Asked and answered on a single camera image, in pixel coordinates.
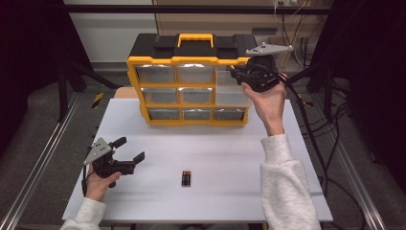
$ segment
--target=wrist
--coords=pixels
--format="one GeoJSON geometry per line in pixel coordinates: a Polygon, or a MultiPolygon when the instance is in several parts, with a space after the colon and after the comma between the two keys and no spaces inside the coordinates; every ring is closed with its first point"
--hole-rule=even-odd
{"type": "Polygon", "coordinates": [[[96,200],[98,202],[103,202],[104,200],[104,194],[101,193],[87,193],[85,197],[96,200]]]}
{"type": "Polygon", "coordinates": [[[266,133],[268,136],[275,136],[284,134],[284,128],[282,122],[265,124],[266,133]]]}

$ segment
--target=metal bracket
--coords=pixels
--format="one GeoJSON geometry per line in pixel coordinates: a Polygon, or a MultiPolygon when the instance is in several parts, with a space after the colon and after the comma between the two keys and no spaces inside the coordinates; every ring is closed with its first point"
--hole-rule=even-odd
{"type": "Polygon", "coordinates": [[[101,158],[105,154],[111,151],[111,147],[104,141],[104,139],[99,138],[98,141],[95,143],[93,148],[90,150],[89,154],[87,155],[86,159],[83,162],[83,165],[88,165],[93,161],[101,158]]]}
{"type": "Polygon", "coordinates": [[[285,52],[292,52],[293,47],[290,46],[279,46],[279,45],[271,45],[271,44],[265,44],[265,42],[262,42],[262,44],[252,50],[247,50],[245,54],[247,56],[265,56],[265,55],[274,55],[274,54],[279,54],[279,53],[285,53],[285,52]]]}

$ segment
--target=yellow carrying handle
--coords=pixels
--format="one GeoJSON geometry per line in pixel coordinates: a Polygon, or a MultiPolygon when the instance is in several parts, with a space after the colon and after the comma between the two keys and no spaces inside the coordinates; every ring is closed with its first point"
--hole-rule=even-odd
{"type": "Polygon", "coordinates": [[[183,40],[195,40],[195,41],[210,40],[212,48],[214,47],[212,34],[180,34],[178,40],[178,47],[180,47],[180,44],[182,43],[183,40]]]}

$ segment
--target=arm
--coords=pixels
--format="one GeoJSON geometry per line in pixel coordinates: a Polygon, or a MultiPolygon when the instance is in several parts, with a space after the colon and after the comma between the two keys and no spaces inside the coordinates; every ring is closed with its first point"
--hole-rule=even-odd
{"type": "Polygon", "coordinates": [[[265,162],[260,165],[260,192],[270,229],[320,229],[305,168],[301,161],[293,158],[288,137],[284,134],[284,86],[278,84],[266,92],[257,93],[248,84],[241,85],[253,101],[268,134],[261,140],[265,162]]]}
{"type": "Polygon", "coordinates": [[[78,214],[74,218],[68,218],[60,228],[67,229],[100,229],[99,224],[105,212],[104,200],[108,186],[118,180],[122,174],[114,172],[107,178],[100,178],[90,166],[87,176],[87,192],[80,205],[78,214]]]}

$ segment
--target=white wall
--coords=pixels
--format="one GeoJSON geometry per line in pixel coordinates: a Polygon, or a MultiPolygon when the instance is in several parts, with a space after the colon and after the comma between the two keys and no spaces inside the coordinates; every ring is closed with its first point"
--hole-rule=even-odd
{"type": "MultiPolygon", "coordinates": [[[[152,5],[151,0],[64,0],[68,4],[152,5]]],[[[91,62],[125,62],[140,33],[157,33],[154,14],[71,13],[91,62]]]]}

